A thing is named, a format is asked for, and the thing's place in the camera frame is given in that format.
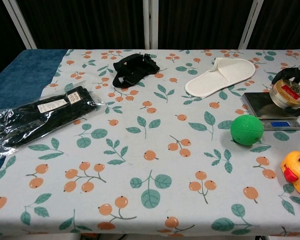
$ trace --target round tin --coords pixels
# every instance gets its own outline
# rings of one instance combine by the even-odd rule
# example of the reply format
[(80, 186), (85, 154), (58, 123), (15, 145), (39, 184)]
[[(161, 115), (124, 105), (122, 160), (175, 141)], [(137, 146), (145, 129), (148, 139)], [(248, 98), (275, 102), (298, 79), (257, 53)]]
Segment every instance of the round tin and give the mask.
[(280, 79), (273, 85), (269, 95), (272, 101), (282, 109), (300, 108), (300, 85), (293, 81)]

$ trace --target white label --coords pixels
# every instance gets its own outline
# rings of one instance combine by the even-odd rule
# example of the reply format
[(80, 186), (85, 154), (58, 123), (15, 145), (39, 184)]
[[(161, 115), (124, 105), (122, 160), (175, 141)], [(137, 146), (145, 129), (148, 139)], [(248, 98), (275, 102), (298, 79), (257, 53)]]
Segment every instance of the white label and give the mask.
[(69, 99), (71, 104), (74, 104), (74, 103), (80, 101), (81, 97), (77, 92), (74, 92), (74, 93), (71, 93), (71, 94), (68, 95), (68, 99)]
[(57, 101), (52, 101), (52, 102), (48, 102), (48, 103), (44, 103), (44, 104), (40, 104), (38, 105), (38, 109), (40, 111), (40, 113), (45, 113), (54, 109), (57, 109), (63, 105), (66, 105), (67, 102), (64, 99), (60, 99)]

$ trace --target digital scale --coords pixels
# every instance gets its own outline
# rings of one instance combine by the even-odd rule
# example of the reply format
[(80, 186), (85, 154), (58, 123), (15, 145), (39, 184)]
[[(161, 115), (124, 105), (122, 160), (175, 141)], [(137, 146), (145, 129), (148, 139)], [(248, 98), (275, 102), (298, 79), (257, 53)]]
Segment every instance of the digital scale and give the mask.
[(265, 131), (300, 130), (298, 117), (277, 106), (268, 92), (246, 92), (242, 101), (248, 111), (262, 122)]

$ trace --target white slipper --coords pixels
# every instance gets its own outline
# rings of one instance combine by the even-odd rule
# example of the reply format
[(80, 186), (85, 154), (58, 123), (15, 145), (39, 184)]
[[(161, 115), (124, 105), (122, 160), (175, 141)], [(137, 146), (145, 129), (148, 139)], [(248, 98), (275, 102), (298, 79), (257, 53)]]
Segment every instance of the white slipper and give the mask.
[(255, 71), (255, 66), (248, 60), (217, 57), (211, 69), (189, 81), (184, 88), (192, 96), (206, 98), (220, 89), (251, 78)]

